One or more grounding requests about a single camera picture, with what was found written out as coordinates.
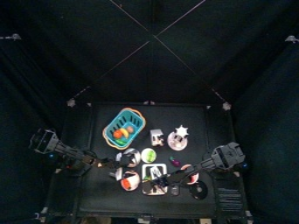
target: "small figurine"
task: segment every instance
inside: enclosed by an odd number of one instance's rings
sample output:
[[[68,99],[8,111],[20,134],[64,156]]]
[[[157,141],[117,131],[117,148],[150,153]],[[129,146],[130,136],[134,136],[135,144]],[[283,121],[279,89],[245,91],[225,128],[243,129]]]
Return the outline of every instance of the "small figurine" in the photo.
[[[161,129],[151,129],[151,141],[153,146],[165,146],[165,133]]]
[[[175,132],[173,132],[167,138],[170,147],[177,151],[183,150],[187,146],[187,136],[190,135],[187,133],[187,129],[189,128],[181,126],[181,128],[175,129]]]

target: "blue basket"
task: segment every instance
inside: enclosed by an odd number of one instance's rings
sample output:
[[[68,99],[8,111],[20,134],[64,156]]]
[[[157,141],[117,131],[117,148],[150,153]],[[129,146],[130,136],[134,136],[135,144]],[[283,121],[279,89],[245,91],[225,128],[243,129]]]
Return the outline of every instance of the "blue basket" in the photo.
[[[114,138],[114,132],[121,128],[126,129],[127,126],[133,126],[135,132],[130,134],[129,138],[122,136],[119,140],[125,144],[121,144],[117,142],[117,139]],[[135,140],[138,133],[142,131],[145,126],[146,126],[146,119],[141,114],[141,112],[131,108],[123,108],[111,124],[103,130],[103,137],[107,140],[107,144],[111,147],[118,148],[119,150],[125,150]]]

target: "black backdrop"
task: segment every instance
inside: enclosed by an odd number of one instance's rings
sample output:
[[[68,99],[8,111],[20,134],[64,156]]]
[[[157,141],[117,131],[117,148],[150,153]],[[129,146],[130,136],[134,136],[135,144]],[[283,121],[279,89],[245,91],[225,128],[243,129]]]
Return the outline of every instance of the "black backdrop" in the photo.
[[[253,163],[251,209],[297,222],[299,44],[285,40],[299,33],[298,10],[286,0],[3,1],[0,37],[23,40],[0,39],[0,220],[42,210],[47,171],[28,140],[40,127],[62,131],[75,97],[229,101]]]

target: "black table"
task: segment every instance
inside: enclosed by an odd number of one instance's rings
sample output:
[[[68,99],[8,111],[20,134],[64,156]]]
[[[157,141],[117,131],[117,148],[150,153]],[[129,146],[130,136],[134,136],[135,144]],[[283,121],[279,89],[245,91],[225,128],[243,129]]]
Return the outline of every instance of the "black table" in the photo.
[[[126,107],[139,110],[146,119],[145,129],[130,148],[139,151],[154,148],[158,154],[154,162],[166,164],[169,173],[178,170],[170,163],[170,156],[178,158],[183,165],[194,165],[210,155],[215,147],[235,141],[230,112],[222,108],[222,105],[207,107],[158,104],[149,106],[115,103],[92,103],[91,107],[71,108],[62,141],[71,147],[95,151],[100,158],[114,158],[121,150],[108,146],[103,129]],[[150,130],[162,129],[167,137],[181,125],[189,128],[190,133],[186,149],[173,150],[169,144],[154,147]],[[138,167],[130,168],[141,176],[143,164],[145,162]],[[80,178],[67,177],[63,172],[55,174],[48,197],[50,214],[135,218],[147,216],[181,219],[213,218],[219,221],[237,218],[246,223],[247,202],[242,177],[238,178],[231,173],[211,175],[202,172],[199,180],[206,183],[210,190],[207,198],[197,200],[190,195],[189,187],[182,187],[179,196],[173,196],[170,189],[166,195],[147,196],[143,194],[142,186],[133,192],[127,192],[119,182],[108,176],[110,172],[110,169],[92,168]],[[231,205],[223,203],[227,200],[222,198],[223,189],[238,191],[238,201],[234,201],[238,207],[233,210],[229,209]]]

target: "basket handle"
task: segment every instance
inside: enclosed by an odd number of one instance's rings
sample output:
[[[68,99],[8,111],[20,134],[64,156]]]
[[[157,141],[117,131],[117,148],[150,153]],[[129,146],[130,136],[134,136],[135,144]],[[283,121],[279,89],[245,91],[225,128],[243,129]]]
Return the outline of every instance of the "basket handle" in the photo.
[[[106,137],[106,130],[107,130],[107,128],[108,127],[106,127],[104,129],[103,129],[103,137],[106,138],[106,140],[107,140],[107,144],[111,146],[111,147],[114,147],[114,148],[117,148],[117,149],[119,149],[119,150],[125,150],[127,147],[125,147],[125,148],[121,148],[121,147],[118,147],[117,145],[114,145],[110,141],[108,141],[108,139],[107,139],[107,137]]]

